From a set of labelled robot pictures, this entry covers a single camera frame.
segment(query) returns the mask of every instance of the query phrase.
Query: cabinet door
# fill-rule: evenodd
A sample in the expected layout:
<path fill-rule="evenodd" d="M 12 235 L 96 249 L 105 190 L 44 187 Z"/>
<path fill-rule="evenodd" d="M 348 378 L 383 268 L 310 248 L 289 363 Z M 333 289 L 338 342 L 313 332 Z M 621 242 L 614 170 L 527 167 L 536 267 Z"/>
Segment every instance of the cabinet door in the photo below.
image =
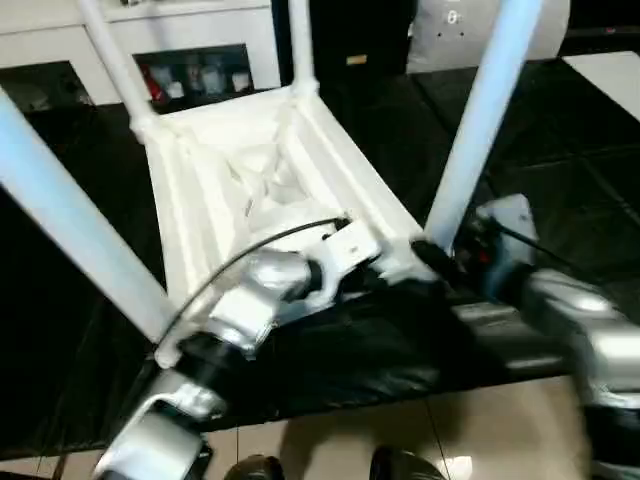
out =
<path fill-rule="evenodd" d="M 2 69 L 0 86 L 23 113 L 93 103 L 68 61 Z"/>
<path fill-rule="evenodd" d="M 245 45 L 167 50 L 133 58 L 160 113 L 255 91 Z"/>
<path fill-rule="evenodd" d="M 237 60 L 244 55 L 253 88 L 280 86 L 273 20 L 269 7 L 139 18 L 116 21 L 111 25 L 119 44 L 128 53 L 135 55 L 138 62 L 145 58 L 140 54 L 187 50 L 198 51 L 184 52 L 184 62 L 192 61 L 187 58 L 189 53 L 204 56 L 219 54 L 223 60 Z M 231 65 L 228 68 L 233 70 L 237 66 Z"/>
<path fill-rule="evenodd" d="M 65 27 L 0 35 L 0 73 L 3 69 L 58 62 L 70 65 L 92 103 L 120 101 L 84 28 Z"/>

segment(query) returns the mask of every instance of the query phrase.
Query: white metal frame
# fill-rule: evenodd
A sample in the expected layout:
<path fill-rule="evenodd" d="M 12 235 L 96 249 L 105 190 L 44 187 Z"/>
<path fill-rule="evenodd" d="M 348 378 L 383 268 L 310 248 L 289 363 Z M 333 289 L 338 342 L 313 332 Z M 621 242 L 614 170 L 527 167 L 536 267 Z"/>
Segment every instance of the white metal frame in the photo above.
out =
<path fill-rule="evenodd" d="M 144 139 L 155 114 L 131 81 L 126 59 L 95 0 L 78 1 L 89 33 L 132 116 L 132 128 Z M 503 0 L 426 226 L 427 235 L 445 248 L 453 241 L 482 172 L 542 3 Z M 262 105 L 293 95 L 300 113 L 297 134 L 306 135 L 314 148 L 327 155 L 315 161 L 302 140 L 288 143 L 291 158 L 301 162 L 298 166 L 306 171 L 307 180 L 329 188 L 348 213 L 370 222 L 389 240 L 406 241 L 419 234 L 421 227 L 316 94 L 307 2 L 290 0 L 290 11 L 296 73 L 292 89 L 241 100 Z M 221 104 L 220 112 L 229 108 Z M 185 118 L 176 115 L 175 121 Z M 147 337 L 157 340 L 175 305 L 4 94 L 0 95 L 0 149 L 2 185 L 123 313 Z"/>

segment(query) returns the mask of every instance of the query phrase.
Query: white pipe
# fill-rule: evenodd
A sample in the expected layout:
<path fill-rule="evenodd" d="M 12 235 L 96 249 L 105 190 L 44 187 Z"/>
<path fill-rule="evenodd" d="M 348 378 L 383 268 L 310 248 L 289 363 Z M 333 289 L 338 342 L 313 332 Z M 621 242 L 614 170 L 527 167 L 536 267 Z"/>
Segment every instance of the white pipe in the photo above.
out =
<path fill-rule="evenodd" d="M 78 6 L 84 16 L 91 40 L 131 116 L 131 129 L 138 133 L 138 126 L 155 115 L 131 77 L 140 75 L 140 72 L 131 72 L 127 66 L 127 57 L 113 37 L 98 0 L 78 0 Z"/>
<path fill-rule="evenodd" d="M 318 82 L 313 72 L 309 0 L 289 0 L 289 22 L 293 48 L 294 90 L 302 94 L 315 92 Z"/>
<path fill-rule="evenodd" d="M 147 338 L 160 339 L 175 311 L 164 290 L 1 88 L 0 183 Z"/>
<path fill-rule="evenodd" d="M 453 142 L 426 236 L 451 249 L 507 110 L 544 0 L 503 0 Z"/>

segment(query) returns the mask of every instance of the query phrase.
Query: white floor tile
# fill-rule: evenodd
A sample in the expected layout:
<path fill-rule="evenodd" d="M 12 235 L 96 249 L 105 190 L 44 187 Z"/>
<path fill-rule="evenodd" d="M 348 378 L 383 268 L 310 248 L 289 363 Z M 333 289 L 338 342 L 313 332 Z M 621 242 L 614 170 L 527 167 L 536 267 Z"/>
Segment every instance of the white floor tile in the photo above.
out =
<path fill-rule="evenodd" d="M 42 478 L 51 478 L 58 465 L 59 457 L 40 457 L 36 475 Z"/>
<path fill-rule="evenodd" d="M 367 480 L 373 452 L 382 445 L 442 463 L 420 401 L 242 427 L 238 455 L 278 457 L 287 480 Z"/>
<path fill-rule="evenodd" d="M 640 57 L 634 52 L 564 57 L 578 73 L 640 121 Z"/>
<path fill-rule="evenodd" d="M 207 439 L 215 451 L 215 456 L 205 474 L 205 479 L 222 480 L 238 461 L 238 429 L 213 432 L 207 436 Z"/>
<path fill-rule="evenodd" d="M 62 480 L 89 480 L 102 456 L 102 450 L 77 452 L 67 456 Z"/>
<path fill-rule="evenodd" d="M 565 378 L 429 399 L 452 480 L 584 479 L 588 449 Z"/>
<path fill-rule="evenodd" d="M 23 458 L 20 460 L 0 462 L 0 472 L 36 475 L 38 472 L 38 458 Z"/>

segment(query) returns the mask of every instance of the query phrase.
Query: white cabinet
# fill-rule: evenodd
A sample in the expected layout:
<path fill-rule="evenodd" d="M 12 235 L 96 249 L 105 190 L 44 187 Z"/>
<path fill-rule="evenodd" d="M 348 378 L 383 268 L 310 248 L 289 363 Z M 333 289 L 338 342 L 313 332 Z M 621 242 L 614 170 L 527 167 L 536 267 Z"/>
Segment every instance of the white cabinet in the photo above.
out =
<path fill-rule="evenodd" d="M 270 0 L 163 0 L 132 7 L 103 0 L 103 9 L 132 55 L 131 68 L 137 68 L 138 54 L 236 45 L 246 49 L 254 88 L 280 86 Z M 75 0 L 2 0 L 0 69 L 60 61 L 71 64 L 93 103 L 120 102 Z"/>

